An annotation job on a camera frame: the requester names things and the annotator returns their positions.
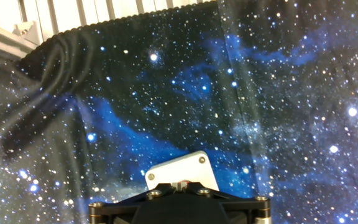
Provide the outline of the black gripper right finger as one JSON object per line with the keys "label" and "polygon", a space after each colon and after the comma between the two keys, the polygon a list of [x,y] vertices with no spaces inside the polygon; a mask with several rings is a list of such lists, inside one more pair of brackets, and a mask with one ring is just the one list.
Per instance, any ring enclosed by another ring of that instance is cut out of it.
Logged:
{"label": "black gripper right finger", "polygon": [[271,224],[271,200],[264,195],[240,198],[203,186],[180,182],[179,217],[184,223]]}

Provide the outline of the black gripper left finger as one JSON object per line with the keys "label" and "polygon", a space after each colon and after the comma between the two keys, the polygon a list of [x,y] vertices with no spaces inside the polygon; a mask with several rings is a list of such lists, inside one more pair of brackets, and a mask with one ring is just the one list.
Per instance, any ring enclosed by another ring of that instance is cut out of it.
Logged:
{"label": "black gripper left finger", "polygon": [[174,194],[178,183],[158,184],[156,188],[118,203],[91,202],[88,205],[89,224],[113,223],[118,215],[134,215],[143,203]]}

